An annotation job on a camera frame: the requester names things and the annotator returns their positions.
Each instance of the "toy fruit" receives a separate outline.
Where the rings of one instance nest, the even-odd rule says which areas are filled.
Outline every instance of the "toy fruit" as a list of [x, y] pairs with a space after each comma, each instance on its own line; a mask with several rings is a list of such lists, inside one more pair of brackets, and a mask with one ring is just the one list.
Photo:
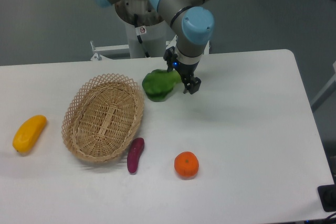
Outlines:
[[13, 147], [20, 153], [26, 153], [33, 148], [47, 119], [44, 115], [36, 115], [24, 122], [16, 132], [13, 139]]
[[181, 77], [177, 71], [167, 72], [166, 70], [156, 69], [145, 76], [142, 87], [150, 100], [160, 102], [180, 82], [182, 82]]
[[138, 137], [133, 140], [127, 155], [127, 169], [130, 173], [135, 173], [138, 169], [139, 159], [145, 147], [143, 138]]
[[175, 158], [174, 162], [176, 172], [185, 178], [195, 176], [199, 166], [198, 159], [192, 152], [182, 152]]

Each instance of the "purple sweet potato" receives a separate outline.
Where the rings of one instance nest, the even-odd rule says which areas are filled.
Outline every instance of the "purple sweet potato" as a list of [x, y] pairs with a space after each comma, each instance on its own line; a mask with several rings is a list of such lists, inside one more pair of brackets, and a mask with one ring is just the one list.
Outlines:
[[145, 141], [143, 138], [138, 137], [133, 140], [127, 155], [127, 169], [131, 174], [138, 169], [139, 159], [144, 147]]

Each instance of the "cable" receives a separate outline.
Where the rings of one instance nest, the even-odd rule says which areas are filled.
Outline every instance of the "cable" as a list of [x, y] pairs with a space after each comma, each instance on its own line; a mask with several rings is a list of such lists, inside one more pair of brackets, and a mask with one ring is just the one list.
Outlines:
[[332, 217], [334, 217], [336, 215], [336, 212], [334, 212], [332, 215], [329, 215], [328, 217], [326, 217], [322, 223], [328, 223], [328, 224], [331, 224], [331, 223], [335, 223], [336, 222], [336, 219], [333, 218], [331, 219]]

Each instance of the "metal frame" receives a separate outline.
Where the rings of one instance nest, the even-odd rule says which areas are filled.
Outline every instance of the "metal frame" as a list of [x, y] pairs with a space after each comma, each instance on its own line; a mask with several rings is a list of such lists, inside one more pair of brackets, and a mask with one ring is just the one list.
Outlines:
[[[166, 41], [166, 49], [170, 47], [175, 47], [176, 46], [176, 39], [177, 37], [175, 36], [171, 41]], [[117, 46], [106, 46], [106, 47], [95, 47], [93, 41], [90, 41], [91, 44], [91, 49], [93, 56], [91, 57], [90, 60], [111, 60], [113, 58], [117, 58], [118, 55], [120, 54], [127, 54], [130, 52], [129, 45], [117, 45]], [[208, 55], [210, 54], [210, 41], [207, 43], [205, 49], [204, 49], [204, 54]], [[103, 56], [104, 54], [107, 55], [112, 55], [111, 58], [107, 58]]]
[[336, 90], [336, 61], [333, 64], [335, 74], [317, 93], [317, 95], [310, 101], [310, 107], [315, 112]]

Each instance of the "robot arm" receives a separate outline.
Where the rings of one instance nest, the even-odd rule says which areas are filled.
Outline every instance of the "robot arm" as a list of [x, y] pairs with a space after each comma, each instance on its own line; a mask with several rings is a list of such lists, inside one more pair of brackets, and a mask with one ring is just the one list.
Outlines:
[[176, 48], [166, 51], [168, 71], [181, 75], [185, 92], [195, 93], [201, 80], [194, 77], [205, 46], [214, 29], [214, 17], [199, 5], [208, 0], [150, 0], [152, 6], [177, 34]]
[[[122, 0], [96, 0], [102, 7], [116, 3], [117, 12], [121, 9], [119, 1]], [[208, 0], [149, 0], [155, 12], [148, 11], [151, 10], [148, 0], [131, 1], [132, 8], [127, 8], [127, 14], [119, 15], [128, 17], [125, 21], [129, 24], [134, 23], [136, 26], [140, 19], [140, 23], [152, 25], [163, 18], [174, 30], [177, 35], [176, 48], [168, 49], [164, 55], [167, 70], [175, 69], [185, 85], [185, 92], [195, 93], [200, 88], [201, 80], [194, 77], [194, 71], [213, 34], [215, 24], [211, 12], [199, 7]]]

